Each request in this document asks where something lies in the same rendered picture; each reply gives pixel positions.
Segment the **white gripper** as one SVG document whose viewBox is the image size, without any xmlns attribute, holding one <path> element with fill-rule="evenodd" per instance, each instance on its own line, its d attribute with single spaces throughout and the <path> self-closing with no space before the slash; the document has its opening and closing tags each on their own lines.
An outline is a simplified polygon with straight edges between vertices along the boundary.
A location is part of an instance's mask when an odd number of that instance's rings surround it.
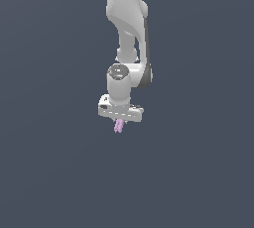
<svg viewBox="0 0 254 228">
<path fill-rule="evenodd" d="M 116 121 L 122 119 L 124 121 L 141 122 L 144 108 L 139 105 L 129 103 L 123 106 L 112 104 L 108 94 L 103 94 L 98 102 L 98 115 L 108 117 Z"/>
</svg>

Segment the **small pink object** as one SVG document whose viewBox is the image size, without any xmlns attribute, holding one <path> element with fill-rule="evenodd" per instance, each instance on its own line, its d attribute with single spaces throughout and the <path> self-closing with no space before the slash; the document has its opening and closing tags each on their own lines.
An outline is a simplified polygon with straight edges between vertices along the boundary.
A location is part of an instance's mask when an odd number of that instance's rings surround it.
<svg viewBox="0 0 254 228">
<path fill-rule="evenodd" d="M 122 119 L 117 119 L 114 126 L 115 133 L 121 133 L 125 122 Z"/>
</svg>

